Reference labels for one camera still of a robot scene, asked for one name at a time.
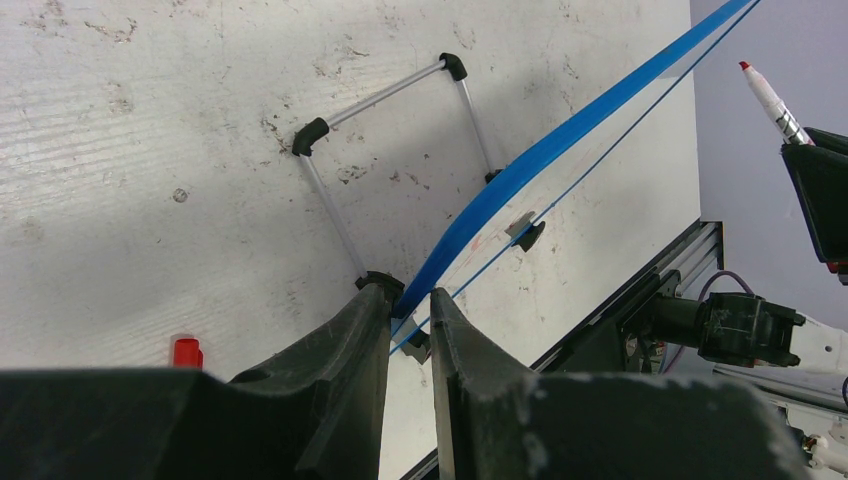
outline white marker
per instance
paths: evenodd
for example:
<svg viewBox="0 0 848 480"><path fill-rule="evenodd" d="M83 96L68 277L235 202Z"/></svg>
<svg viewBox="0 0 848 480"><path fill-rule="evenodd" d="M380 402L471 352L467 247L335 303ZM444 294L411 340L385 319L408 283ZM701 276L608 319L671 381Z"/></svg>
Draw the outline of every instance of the white marker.
<svg viewBox="0 0 848 480"><path fill-rule="evenodd" d="M754 91L754 95L757 96L757 100L763 105L763 108L766 110L766 114L768 114L769 119L777 126L777 129L780 130L780 133L783 135L783 141L786 143L794 143L796 145L815 145L813 139L807 135L807 132L801 128L801 124L798 123L798 120L795 120L795 117L792 116L792 113L789 109L786 108L786 104L783 103L783 100L777 96L774 89L771 88L766 77L764 77L760 72L754 70L754 67L748 64L748 62L739 62L739 65L742 66L742 72L745 73L745 78L748 79L748 85L751 87L751 90Z"/></svg>

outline white table surface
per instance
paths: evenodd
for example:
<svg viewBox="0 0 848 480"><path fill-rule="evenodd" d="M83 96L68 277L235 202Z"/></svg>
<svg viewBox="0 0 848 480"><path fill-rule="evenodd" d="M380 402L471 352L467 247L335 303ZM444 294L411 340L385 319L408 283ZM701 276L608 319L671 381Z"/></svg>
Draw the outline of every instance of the white table surface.
<svg viewBox="0 0 848 480"><path fill-rule="evenodd" d="M503 166L688 27L674 0L0 0L0 366L165 365L191 334L229 379L355 293L280 154L303 124L448 51ZM676 128L666 153L634 142L602 164L530 252L458 298L519 360L699 216L691 80L678 88L655 112ZM453 83L433 75L327 138L313 158L366 266L408 283L484 185ZM433 422L429 364L394 355L381 478L435 446Z"/></svg>

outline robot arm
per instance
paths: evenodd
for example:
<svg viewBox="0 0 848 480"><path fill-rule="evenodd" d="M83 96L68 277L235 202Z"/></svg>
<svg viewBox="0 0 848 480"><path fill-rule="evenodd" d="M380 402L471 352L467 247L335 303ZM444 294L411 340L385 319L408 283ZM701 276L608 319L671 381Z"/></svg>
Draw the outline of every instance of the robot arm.
<svg viewBox="0 0 848 480"><path fill-rule="evenodd" d="M704 302L658 296L649 328L657 340L716 363L848 376L848 333L752 294L713 293Z"/></svg>
<svg viewBox="0 0 848 480"><path fill-rule="evenodd" d="M789 351L801 360L794 368L848 376L848 333L800 315L806 321L792 330L789 346Z"/></svg>

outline red cap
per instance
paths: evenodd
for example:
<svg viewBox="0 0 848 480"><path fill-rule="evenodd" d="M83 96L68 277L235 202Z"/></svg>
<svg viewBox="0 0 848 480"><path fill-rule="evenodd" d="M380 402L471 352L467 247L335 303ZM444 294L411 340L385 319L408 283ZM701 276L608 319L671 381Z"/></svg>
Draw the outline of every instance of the red cap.
<svg viewBox="0 0 848 480"><path fill-rule="evenodd" d="M196 338L180 338L174 342L174 367L203 368L203 352Z"/></svg>

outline black end cap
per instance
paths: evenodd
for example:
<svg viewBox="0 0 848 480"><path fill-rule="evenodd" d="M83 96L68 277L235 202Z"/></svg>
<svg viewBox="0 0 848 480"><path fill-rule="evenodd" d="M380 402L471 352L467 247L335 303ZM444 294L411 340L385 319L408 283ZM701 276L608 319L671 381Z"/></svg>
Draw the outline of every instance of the black end cap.
<svg viewBox="0 0 848 480"><path fill-rule="evenodd" d="M312 120L294 135L292 153L298 157L301 155L311 157L312 145L328 133L330 133L330 126L327 125L327 122L323 118L318 117Z"/></svg>
<svg viewBox="0 0 848 480"><path fill-rule="evenodd" d="M439 55L439 60L445 61L445 66L442 70L449 71L454 82L464 80L465 77L468 76L468 72L465 71L465 65L462 64L462 60L460 60L456 55L452 53L443 53Z"/></svg>
<svg viewBox="0 0 848 480"><path fill-rule="evenodd" d="M525 252L529 252L533 245L536 244L536 240L539 239L539 236L542 232L545 231L545 222L541 222L538 225L533 225L524 232L524 235L521 236L516 242L512 245L513 247L518 245Z"/></svg>
<svg viewBox="0 0 848 480"><path fill-rule="evenodd" d="M498 174L501 173L501 172L503 172L503 168L499 168L499 169L495 170L494 172L487 173L486 174L486 185L492 183L492 180L494 180L495 177L497 177Z"/></svg>
<svg viewBox="0 0 848 480"><path fill-rule="evenodd" d="M397 303L400 296L403 295L403 289L406 287L403 282L387 273L372 272L370 270L368 271L367 277L357 278L354 285L356 285L356 288L362 290L366 285L370 285L372 283L376 283L383 287L386 298L392 302L392 305Z"/></svg>

